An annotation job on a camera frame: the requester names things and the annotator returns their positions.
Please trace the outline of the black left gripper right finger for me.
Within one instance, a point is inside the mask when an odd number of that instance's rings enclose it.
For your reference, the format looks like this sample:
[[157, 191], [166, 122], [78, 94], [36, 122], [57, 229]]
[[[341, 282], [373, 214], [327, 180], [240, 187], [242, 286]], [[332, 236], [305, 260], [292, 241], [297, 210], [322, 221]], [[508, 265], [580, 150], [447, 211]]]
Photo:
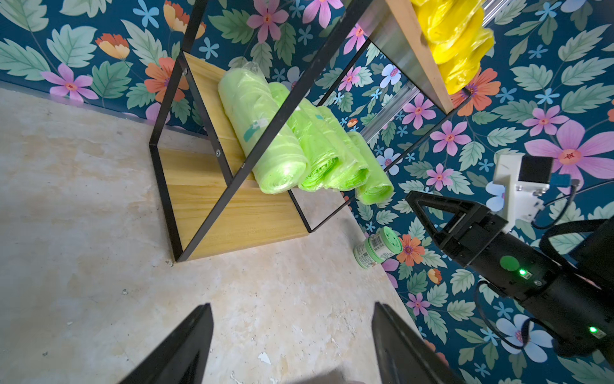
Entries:
[[462, 384], [389, 305], [375, 303], [372, 332], [383, 383]]

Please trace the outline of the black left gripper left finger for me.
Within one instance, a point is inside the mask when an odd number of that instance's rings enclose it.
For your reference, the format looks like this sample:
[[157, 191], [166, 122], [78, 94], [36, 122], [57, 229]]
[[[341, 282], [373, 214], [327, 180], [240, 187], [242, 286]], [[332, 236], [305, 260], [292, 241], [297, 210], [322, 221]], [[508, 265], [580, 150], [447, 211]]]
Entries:
[[202, 383], [213, 332], [209, 303], [196, 307], [121, 384]]

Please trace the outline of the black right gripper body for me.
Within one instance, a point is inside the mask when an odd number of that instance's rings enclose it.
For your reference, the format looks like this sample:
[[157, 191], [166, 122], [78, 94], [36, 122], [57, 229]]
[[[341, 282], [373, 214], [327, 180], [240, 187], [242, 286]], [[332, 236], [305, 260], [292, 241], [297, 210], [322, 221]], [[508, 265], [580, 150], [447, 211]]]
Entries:
[[441, 250], [523, 307], [556, 307], [551, 290], [561, 276], [561, 266], [503, 232], [505, 224], [492, 213], [458, 214], [441, 229]]

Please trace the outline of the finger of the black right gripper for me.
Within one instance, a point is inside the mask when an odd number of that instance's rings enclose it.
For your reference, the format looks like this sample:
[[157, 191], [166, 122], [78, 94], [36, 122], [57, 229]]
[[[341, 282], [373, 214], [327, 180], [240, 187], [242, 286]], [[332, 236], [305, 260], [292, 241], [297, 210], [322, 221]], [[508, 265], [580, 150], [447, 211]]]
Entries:
[[440, 250], [484, 250], [491, 243], [489, 210], [480, 203], [418, 191], [406, 202]]

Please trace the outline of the green trash bag roll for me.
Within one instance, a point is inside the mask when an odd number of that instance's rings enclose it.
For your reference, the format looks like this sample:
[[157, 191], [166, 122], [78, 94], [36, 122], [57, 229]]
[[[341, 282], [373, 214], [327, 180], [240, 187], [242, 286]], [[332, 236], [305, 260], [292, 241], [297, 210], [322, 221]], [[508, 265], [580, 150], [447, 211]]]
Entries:
[[363, 186], [370, 175], [364, 156], [328, 107], [319, 106], [316, 111], [316, 116], [324, 121], [323, 134], [338, 155], [338, 164], [327, 174], [325, 187], [349, 191]]
[[366, 140], [356, 131], [349, 132], [348, 136], [356, 148], [358, 148], [361, 156], [366, 160], [369, 168], [369, 177], [366, 183], [356, 189], [358, 201], [364, 205], [385, 203], [394, 194], [393, 184], [377, 161]]
[[326, 176], [341, 160], [334, 145], [321, 132], [321, 123], [306, 99], [299, 102], [286, 126], [295, 140], [291, 142], [287, 134], [280, 132], [266, 150], [273, 164], [266, 168], [262, 191], [273, 195], [293, 187], [307, 192], [322, 189]]
[[[279, 110], [264, 77], [246, 68], [225, 73], [218, 92], [241, 148], [249, 155]], [[310, 164], [291, 129], [283, 125], [253, 168], [254, 177], [267, 195], [296, 187]]]

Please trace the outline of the yellow trash bag roll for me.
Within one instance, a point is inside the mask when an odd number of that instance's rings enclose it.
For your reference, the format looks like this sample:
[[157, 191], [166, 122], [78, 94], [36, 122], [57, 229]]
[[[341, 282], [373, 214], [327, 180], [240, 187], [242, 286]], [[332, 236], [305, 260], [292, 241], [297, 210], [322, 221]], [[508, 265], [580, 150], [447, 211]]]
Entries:
[[489, 28], [482, 28], [476, 38], [448, 62], [439, 65], [442, 79], [448, 94], [461, 91], [473, 79], [481, 67], [481, 59], [493, 48], [494, 33]]
[[480, 8], [468, 21], [467, 26], [454, 42], [430, 43], [429, 48], [437, 65], [449, 62], [471, 46], [475, 40], [484, 20], [484, 9]]
[[426, 40], [441, 44], [459, 38], [483, 3], [479, 0], [428, 0], [412, 1], [412, 6]]

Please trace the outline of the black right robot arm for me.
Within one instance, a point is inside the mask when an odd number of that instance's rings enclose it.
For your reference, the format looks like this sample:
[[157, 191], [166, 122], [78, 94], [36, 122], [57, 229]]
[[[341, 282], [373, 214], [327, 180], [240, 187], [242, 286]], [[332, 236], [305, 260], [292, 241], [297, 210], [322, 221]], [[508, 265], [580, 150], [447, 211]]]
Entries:
[[532, 315], [521, 325], [523, 346], [538, 324], [561, 357], [613, 349], [612, 219], [551, 227], [532, 247], [505, 233], [506, 220], [480, 203], [418, 191], [406, 201], [444, 254]]

